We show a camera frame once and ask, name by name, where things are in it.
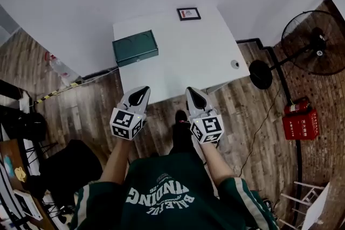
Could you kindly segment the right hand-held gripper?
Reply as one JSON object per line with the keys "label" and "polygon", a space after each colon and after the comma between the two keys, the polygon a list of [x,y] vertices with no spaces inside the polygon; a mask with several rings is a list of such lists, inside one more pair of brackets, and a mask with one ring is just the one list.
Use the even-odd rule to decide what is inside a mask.
{"label": "right hand-held gripper", "polygon": [[190,131],[199,143],[216,143],[224,133],[222,116],[211,111],[213,105],[203,91],[187,87],[187,110],[190,113]]}

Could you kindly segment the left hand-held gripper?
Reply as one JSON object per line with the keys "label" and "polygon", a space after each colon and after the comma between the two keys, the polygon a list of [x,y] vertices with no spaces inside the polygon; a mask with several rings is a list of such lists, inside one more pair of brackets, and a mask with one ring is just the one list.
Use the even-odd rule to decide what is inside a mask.
{"label": "left hand-held gripper", "polygon": [[149,86],[131,89],[123,95],[109,122],[113,136],[129,141],[134,139],[146,122],[149,97]]}

